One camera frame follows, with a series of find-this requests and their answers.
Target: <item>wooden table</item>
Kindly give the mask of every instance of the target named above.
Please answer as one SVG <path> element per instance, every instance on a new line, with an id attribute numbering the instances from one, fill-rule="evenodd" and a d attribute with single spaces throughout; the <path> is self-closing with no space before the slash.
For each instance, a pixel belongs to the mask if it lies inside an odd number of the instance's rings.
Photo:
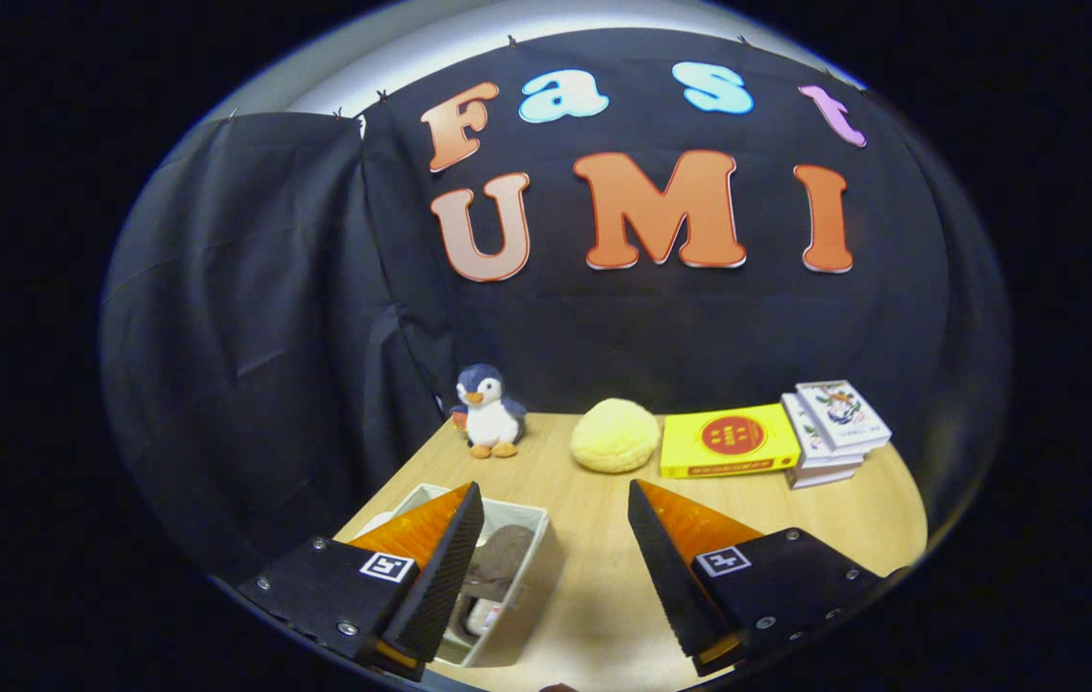
<path id="1" fill-rule="evenodd" d="M 657 453 L 638 470 L 607 476 L 581 467 L 568 452 L 580 419 L 529 414 L 518 455 L 484 461 L 472 458 L 463 432 L 446 422 L 336 534 L 336 540 L 356 538 L 367 522 L 396 508 L 419 482 L 459 487 L 475 480 L 484 498 L 550 513 L 563 568 L 517 664 L 463 669 L 436 661 L 429 670 L 499 692 L 536 692 L 558 682 L 582 692 L 674 691 L 727 672 L 699 678 L 674 639 L 627 523 L 632 478 L 685 494 L 764 534 L 804 528 L 880 576 L 912 564 L 927 546 L 918 488 L 890 444 L 867 455 L 853 478 L 800 490 L 790 490 L 780 472 L 664 479 Z"/>

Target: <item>red circle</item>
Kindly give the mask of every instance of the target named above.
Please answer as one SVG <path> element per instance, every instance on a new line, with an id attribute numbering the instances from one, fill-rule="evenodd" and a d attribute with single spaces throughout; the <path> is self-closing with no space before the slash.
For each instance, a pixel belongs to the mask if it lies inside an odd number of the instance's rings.
<path id="1" fill-rule="evenodd" d="M 747 416 L 722 416 L 703 426 L 700 441 L 719 455 L 746 455 L 764 444 L 764 428 Z"/>

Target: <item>white wall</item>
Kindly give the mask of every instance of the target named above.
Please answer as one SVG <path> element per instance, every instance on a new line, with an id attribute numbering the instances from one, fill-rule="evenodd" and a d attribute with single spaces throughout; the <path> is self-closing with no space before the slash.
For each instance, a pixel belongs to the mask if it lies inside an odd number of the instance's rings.
<path id="1" fill-rule="evenodd" d="M 299 110 L 355 116 L 453 62 L 517 40 L 604 27 L 690 31 L 775 52 L 865 88 L 834 65 L 741 14 L 697 0 L 410 0 L 340 27 L 265 70 L 205 119 Z"/>

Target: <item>penguin plush toy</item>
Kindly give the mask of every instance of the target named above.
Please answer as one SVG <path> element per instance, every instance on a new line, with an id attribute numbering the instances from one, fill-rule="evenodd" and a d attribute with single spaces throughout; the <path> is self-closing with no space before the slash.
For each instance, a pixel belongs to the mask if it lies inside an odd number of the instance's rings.
<path id="1" fill-rule="evenodd" d="M 478 460 L 490 455 L 511 456 L 525 429 L 525 408 L 502 395 L 502 375 L 486 363 L 463 369 L 456 381 L 453 419 L 463 416 L 468 433 L 470 454 Z"/>

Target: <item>yellow ball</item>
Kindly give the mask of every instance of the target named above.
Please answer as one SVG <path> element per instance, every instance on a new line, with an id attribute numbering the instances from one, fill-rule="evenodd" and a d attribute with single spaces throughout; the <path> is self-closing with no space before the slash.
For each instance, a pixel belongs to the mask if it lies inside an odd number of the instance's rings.
<path id="1" fill-rule="evenodd" d="M 626 398 L 607 398 L 577 422 L 572 456 L 585 468 L 625 473 L 642 467 L 661 441 L 653 414 Z"/>

